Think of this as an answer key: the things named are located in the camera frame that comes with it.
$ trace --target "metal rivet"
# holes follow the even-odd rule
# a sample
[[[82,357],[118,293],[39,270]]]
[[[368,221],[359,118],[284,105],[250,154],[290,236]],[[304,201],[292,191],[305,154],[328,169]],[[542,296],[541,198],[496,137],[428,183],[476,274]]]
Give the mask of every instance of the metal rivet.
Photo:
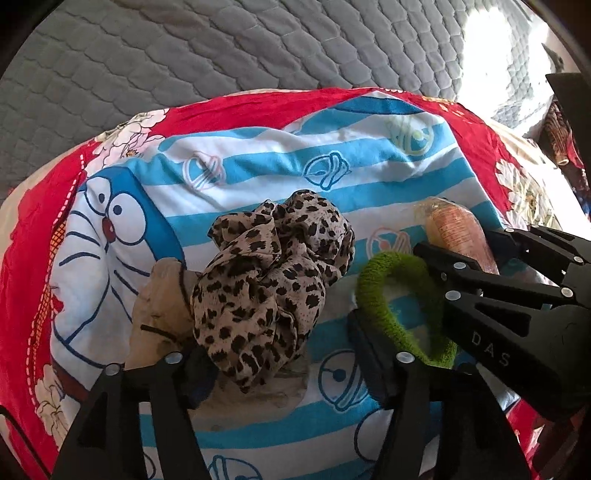
[[[183,359],[183,354],[181,352],[172,352],[169,353],[167,356],[164,357],[164,361],[169,365],[174,365],[179,363]]]
[[[121,371],[119,364],[109,364],[105,367],[105,374],[112,377]]]
[[[410,352],[398,352],[396,354],[396,360],[402,364],[411,364],[414,362],[414,355]]]
[[[574,296],[573,291],[568,287],[562,287],[560,293],[568,299],[571,299]]]
[[[449,301],[459,300],[461,296],[457,290],[450,290],[445,294],[445,298]]]

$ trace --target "leopard print scarf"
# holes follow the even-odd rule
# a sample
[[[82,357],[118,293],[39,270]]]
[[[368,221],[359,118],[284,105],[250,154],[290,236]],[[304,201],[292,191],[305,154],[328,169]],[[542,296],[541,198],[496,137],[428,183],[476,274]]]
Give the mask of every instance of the leopard print scarf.
[[[299,356],[326,288],[353,261],[355,234],[330,201],[299,190],[284,204],[220,216],[208,235],[220,253],[193,290],[193,333],[248,391]]]

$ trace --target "green hair tie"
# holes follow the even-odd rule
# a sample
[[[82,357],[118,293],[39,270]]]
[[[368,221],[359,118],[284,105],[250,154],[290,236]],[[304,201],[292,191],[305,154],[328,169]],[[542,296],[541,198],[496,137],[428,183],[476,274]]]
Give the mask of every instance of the green hair tie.
[[[407,286],[418,297],[429,325],[432,357],[423,352],[416,338],[389,309],[383,294],[387,277]],[[422,258],[392,251],[376,255],[359,274],[356,297],[359,308],[394,341],[398,349],[412,353],[427,365],[443,368],[453,366],[457,345],[441,331],[443,295],[429,276]]]

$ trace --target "gray quilted mattress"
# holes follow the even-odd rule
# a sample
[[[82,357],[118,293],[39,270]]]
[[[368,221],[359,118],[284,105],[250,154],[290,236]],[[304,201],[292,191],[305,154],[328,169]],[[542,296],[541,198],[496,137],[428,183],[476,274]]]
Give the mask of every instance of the gray quilted mattress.
[[[240,90],[380,86],[527,133],[553,70],[518,0],[65,0],[0,80],[0,201],[137,112]]]

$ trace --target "plastic bag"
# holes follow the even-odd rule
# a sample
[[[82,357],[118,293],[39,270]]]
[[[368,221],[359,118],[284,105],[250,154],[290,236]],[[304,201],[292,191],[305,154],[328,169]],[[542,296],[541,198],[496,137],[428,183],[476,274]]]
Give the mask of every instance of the plastic bag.
[[[476,260],[483,271],[499,274],[482,227],[474,214],[448,200],[430,197],[415,207],[429,243]]]

